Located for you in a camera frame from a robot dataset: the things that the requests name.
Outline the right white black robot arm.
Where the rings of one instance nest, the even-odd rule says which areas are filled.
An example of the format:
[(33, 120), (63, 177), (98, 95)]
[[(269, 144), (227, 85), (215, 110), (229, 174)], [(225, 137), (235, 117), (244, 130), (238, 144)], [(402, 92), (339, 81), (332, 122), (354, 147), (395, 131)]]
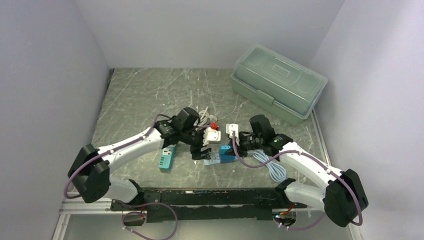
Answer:
[(243, 158), (249, 151), (262, 150), (269, 159), (257, 167), (273, 160), (298, 170), (315, 185), (307, 185), (293, 178), (282, 181), (276, 188), (275, 200), (287, 208), (300, 203), (325, 213), (336, 225), (361, 226), (363, 210), (369, 206), (359, 175), (352, 169), (333, 167), (301, 148), (292, 138), (276, 133), (267, 117), (255, 115), (249, 120), (252, 131), (240, 131), (237, 124), (227, 124), (226, 133), (231, 140), (227, 155), (235, 156), (244, 166), (251, 168)]

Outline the blue cube adapter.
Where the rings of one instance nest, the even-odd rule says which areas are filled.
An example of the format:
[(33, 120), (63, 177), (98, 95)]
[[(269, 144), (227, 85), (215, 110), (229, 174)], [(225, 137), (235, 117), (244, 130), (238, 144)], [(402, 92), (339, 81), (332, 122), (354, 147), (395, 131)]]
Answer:
[(234, 155), (225, 155), (225, 154), (219, 155), (219, 162), (221, 164), (233, 163), (235, 160), (236, 160), (236, 157)]

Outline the teal power strip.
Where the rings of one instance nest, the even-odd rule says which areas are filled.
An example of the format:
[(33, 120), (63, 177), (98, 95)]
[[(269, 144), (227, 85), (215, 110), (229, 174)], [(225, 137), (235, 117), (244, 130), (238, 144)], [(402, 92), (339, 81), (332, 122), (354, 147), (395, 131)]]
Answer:
[[(194, 123), (194, 126), (199, 129), (211, 128), (217, 130), (218, 126), (216, 121), (218, 120), (214, 115), (208, 112), (209, 107), (201, 110), (199, 119)], [(161, 150), (160, 160), (158, 162), (158, 168), (160, 171), (170, 171), (172, 168), (173, 160), (176, 155), (176, 145), (171, 144)]]

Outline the light blue power strip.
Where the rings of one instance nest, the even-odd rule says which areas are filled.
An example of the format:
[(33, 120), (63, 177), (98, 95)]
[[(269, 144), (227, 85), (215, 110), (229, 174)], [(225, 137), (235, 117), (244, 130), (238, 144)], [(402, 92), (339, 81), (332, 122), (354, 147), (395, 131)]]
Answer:
[[(248, 155), (255, 158), (261, 164), (266, 163), (270, 158), (261, 149), (248, 151)], [(203, 163), (204, 163), (205, 166), (212, 166), (212, 165), (221, 164), (220, 163), (220, 154), (216, 153), (215, 157), (213, 159), (204, 160)], [(282, 165), (280, 165), (276, 162), (270, 161), (265, 166), (268, 169), (268, 173), (270, 175), (270, 178), (274, 182), (281, 183), (282, 181), (284, 181), (288, 178), (287, 171)]]

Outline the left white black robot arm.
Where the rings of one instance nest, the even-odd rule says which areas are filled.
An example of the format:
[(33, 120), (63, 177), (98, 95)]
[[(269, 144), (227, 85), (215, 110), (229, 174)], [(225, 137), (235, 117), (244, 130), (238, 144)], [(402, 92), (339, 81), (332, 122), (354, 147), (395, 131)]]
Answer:
[[(139, 209), (145, 202), (143, 189), (134, 180), (114, 178), (112, 173), (143, 155), (177, 143), (190, 147), (192, 160), (209, 160), (211, 149), (207, 145), (219, 138), (219, 130), (214, 122), (201, 125), (200, 120), (196, 110), (185, 107), (172, 117), (157, 114), (146, 130), (117, 143), (83, 146), (67, 173), (64, 197), (82, 198), (87, 204), (108, 198), (131, 210)], [(68, 194), (70, 185), (76, 188), (76, 196)]]

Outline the white blue charger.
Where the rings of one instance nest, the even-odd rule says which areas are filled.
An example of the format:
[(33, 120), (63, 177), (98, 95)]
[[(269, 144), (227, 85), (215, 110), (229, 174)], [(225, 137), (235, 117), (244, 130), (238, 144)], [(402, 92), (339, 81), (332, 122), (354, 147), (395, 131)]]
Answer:
[(232, 147), (230, 145), (221, 145), (218, 149), (218, 153), (223, 156), (231, 156)]

